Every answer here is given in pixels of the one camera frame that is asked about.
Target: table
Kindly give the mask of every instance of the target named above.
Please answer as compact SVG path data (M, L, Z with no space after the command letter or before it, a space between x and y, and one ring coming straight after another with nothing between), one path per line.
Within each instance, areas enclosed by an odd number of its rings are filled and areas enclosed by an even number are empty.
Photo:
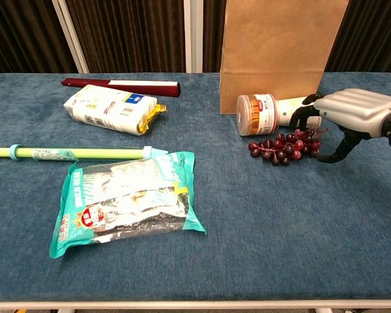
M136 137L77 123L63 103L79 74L0 74L0 147L144 146L195 153L194 209L209 232L49 245L67 162L0 159L0 308L391 307L391 148L362 142L346 160L274 167L251 158L217 74L88 74L174 80L179 98ZM391 95L391 74L326 73L320 93ZM322 151L341 132L330 127Z

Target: dark curtain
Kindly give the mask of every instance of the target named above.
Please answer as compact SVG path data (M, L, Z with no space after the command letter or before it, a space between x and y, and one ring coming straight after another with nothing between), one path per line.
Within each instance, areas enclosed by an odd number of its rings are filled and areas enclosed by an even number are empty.
M78 72L51 1L0 0L0 72Z
M220 69L225 1L204 1L205 72ZM349 0L326 71L391 72L391 0Z
M219 72L226 0L204 0L203 72Z
M182 0L66 0L90 72L185 72Z
M391 72L391 0L350 0L326 71Z

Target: paper bag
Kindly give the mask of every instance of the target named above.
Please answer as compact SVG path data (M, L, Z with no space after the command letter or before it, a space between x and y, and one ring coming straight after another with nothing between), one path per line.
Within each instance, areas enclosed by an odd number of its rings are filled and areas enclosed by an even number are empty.
M315 93L348 0L227 0L220 113L239 95Z

